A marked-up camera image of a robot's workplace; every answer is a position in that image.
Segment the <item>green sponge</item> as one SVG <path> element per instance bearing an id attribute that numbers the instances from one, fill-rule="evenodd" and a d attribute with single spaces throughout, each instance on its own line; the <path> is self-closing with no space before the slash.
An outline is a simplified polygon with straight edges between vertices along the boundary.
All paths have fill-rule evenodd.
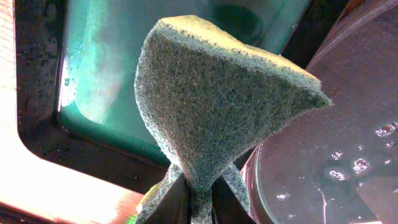
<path id="1" fill-rule="evenodd" d="M 159 19 L 145 38 L 134 80 L 144 124 L 170 161 L 145 195 L 147 223 L 179 178 L 191 223 L 212 223 L 212 186 L 223 179 L 246 213 L 237 158 L 297 116 L 333 104 L 318 78 L 286 58 L 246 45 L 195 15 Z"/>

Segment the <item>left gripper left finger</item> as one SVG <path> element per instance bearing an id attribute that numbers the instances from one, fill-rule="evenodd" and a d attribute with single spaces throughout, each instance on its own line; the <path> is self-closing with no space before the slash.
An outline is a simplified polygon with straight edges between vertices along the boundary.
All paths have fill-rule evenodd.
<path id="1" fill-rule="evenodd" d="M 146 224 L 189 224 L 190 191 L 184 176 L 180 176 Z"/>

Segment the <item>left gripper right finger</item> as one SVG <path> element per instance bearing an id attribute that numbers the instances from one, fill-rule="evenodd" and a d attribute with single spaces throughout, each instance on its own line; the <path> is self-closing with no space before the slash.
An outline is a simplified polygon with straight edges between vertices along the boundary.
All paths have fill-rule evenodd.
<path id="1" fill-rule="evenodd" d="M 213 224 L 256 224 L 223 178 L 217 179 L 211 189 Z"/>

